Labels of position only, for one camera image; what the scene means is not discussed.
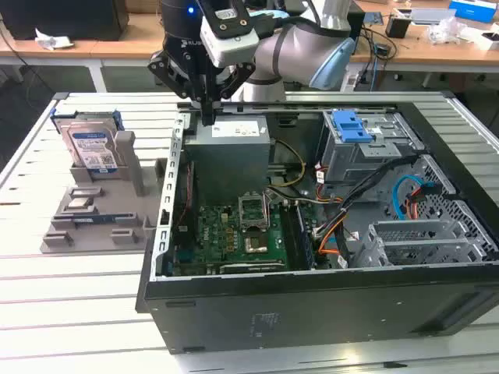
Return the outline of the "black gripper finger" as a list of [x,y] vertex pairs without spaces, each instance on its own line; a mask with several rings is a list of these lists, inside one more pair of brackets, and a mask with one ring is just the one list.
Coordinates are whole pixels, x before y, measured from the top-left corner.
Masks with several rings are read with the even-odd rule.
[[222,99],[229,99],[255,71],[254,62],[243,62],[230,68],[209,69],[209,125],[213,125]]
[[189,98],[199,110],[203,125],[210,124],[210,101],[191,51],[181,51],[179,62],[166,51],[159,51],[149,62],[148,69],[178,97]]

